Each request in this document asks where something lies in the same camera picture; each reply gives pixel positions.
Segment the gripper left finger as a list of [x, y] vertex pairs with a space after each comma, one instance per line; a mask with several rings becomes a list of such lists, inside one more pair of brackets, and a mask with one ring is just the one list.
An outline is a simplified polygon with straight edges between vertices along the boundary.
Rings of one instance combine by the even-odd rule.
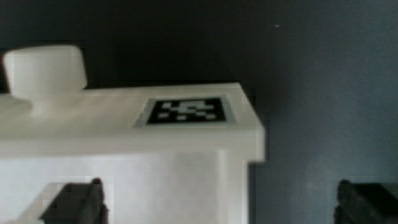
[[44, 224], [108, 224], [102, 182], [67, 183], [40, 214]]

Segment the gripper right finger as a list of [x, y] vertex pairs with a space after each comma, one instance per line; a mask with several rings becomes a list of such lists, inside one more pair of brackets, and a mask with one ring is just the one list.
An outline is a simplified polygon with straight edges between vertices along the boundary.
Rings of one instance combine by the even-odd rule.
[[398, 183], [339, 182], [333, 224], [398, 224]]

